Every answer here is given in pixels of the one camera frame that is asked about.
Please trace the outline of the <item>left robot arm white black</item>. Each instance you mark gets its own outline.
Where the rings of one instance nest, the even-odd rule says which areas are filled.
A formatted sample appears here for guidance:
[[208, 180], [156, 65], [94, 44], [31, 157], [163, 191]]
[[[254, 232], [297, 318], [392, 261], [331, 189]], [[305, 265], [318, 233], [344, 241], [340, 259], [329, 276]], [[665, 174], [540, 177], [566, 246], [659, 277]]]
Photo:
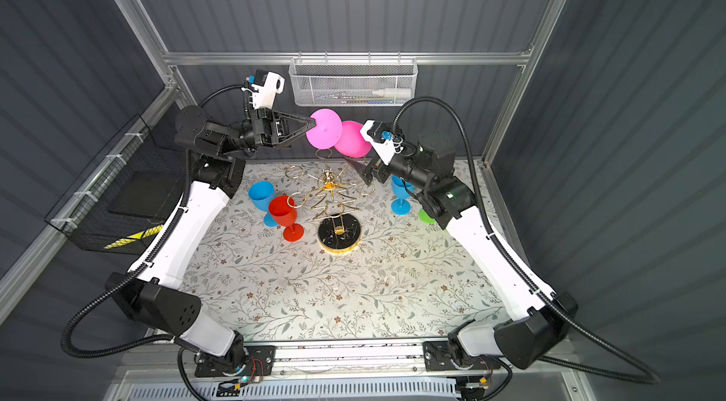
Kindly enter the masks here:
[[160, 329], [168, 340], [238, 367], [247, 359], [239, 333], [213, 319], [195, 295], [180, 290], [200, 241], [236, 195], [247, 160], [260, 147], [289, 147], [314, 119], [259, 108], [249, 119], [218, 124], [200, 106], [183, 108], [175, 142], [187, 150], [185, 189], [147, 251], [107, 290], [130, 319]]

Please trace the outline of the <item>pink wine glass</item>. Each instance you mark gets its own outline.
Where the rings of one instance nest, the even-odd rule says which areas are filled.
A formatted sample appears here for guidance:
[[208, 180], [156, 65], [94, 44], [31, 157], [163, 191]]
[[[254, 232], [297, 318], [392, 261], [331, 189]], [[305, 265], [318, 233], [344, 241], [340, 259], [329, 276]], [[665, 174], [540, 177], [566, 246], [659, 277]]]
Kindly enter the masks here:
[[317, 150], [335, 149], [341, 155], [353, 158], [368, 155], [372, 144], [366, 141], [357, 121], [343, 121], [332, 109], [319, 109], [310, 115], [315, 126], [306, 132], [306, 139]]

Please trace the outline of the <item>blue wine glass front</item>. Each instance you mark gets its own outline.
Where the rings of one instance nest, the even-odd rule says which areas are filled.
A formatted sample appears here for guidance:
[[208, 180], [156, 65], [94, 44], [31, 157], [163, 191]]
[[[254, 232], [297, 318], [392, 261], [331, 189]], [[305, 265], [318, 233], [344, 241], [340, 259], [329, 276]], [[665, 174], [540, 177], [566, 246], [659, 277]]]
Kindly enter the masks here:
[[391, 178], [391, 188], [394, 196], [396, 197], [396, 199], [391, 203], [392, 212], [400, 216], [408, 215], [411, 210], [408, 198], [410, 198], [414, 191], [413, 185], [398, 176], [393, 176]]

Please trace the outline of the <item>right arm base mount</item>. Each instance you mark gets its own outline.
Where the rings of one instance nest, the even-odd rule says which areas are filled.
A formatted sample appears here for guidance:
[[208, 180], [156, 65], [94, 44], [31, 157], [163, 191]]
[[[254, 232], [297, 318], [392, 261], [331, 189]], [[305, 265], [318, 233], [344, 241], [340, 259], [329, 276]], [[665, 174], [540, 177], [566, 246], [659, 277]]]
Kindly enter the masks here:
[[451, 331], [446, 340], [423, 342], [425, 369], [429, 372], [499, 369], [502, 357], [491, 325], [470, 321]]

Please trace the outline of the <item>red wine glass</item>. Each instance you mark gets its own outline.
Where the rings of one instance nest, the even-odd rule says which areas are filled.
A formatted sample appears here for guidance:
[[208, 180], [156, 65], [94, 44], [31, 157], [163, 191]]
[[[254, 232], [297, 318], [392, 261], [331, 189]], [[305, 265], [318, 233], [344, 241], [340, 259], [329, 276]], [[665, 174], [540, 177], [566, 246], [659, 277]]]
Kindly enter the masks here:
[[297, 223], [297, 208], [291, 196], [281, 195], [268, 205], [272, 219], [283, 227], [283, 238], [287, 242], [297, 242], [304, 236], [304, 227]]

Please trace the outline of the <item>blue wine glass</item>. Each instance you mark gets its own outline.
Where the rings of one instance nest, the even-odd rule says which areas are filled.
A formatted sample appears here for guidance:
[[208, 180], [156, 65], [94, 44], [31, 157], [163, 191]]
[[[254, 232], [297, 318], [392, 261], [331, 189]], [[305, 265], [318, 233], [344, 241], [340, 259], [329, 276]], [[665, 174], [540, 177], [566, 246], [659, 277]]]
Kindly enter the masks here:
[[265, 213], [264, 225], [267, 227], [276, 227], [276, 221], [273, 219], [270, 212], [268, 212], [270, 203], [276, 197], [274, 185], [268, 181], [254, 183], [249, 188], [248, 195], [253, 202], [253, 205]]
[[396, 199], [391, 203], [392, 212], [400, 216], [408, 215], [411, 210], [408, 198], [410, 198], [414, 191], [413, 185], [398, 176], [393, 176], [391, 178], [391, 188], [394, 196], [396, 197]]

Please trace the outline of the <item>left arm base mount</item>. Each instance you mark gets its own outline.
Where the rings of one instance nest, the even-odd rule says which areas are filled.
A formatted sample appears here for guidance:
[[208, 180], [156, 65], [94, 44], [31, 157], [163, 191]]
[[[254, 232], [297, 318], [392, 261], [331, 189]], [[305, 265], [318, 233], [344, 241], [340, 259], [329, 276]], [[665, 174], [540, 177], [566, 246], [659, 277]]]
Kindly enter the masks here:
[[234, 333], [234, 340], [228, 352], [222, 357], [200, 353], [196, 357], [196, 378], [254, 378], [270, 376], [275, 363], [277, 348], [273, 345], [249, 345], [239, 332]]

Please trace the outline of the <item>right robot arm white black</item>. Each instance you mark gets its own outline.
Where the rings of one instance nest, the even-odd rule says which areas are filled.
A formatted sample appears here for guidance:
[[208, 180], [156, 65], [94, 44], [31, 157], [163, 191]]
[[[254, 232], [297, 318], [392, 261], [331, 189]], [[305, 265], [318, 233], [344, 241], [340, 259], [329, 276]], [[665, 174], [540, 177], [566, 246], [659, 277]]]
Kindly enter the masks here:
[[390, 157], [375, 156], [361, 164], [349, 158], [365, 184], [391, 180], [415, 198], [424, 212], [472, 257], [495, 288], [510, 317], [488, 327], [470, 322], [449, 339], [452, 354], [474, 358], [503, 357], [519, 369], [544, 361], [548, 351], [571, 329], [578, 310], [575, 299], [558, 294], [529, 268], [493, 228], [480, 198], [476, 174], [470, 184], [457, 177], [451, 149], [422, 143]]

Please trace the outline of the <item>green wine glass front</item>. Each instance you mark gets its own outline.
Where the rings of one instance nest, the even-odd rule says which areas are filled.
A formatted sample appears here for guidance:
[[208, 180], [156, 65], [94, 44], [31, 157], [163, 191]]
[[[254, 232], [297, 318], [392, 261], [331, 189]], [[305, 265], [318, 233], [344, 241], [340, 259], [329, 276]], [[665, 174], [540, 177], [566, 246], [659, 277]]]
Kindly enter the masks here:
[[418, 213], [419, 220], [426, 224], [436, 223], [436, 220], [430, 217], [427, 212], [422, 208]]

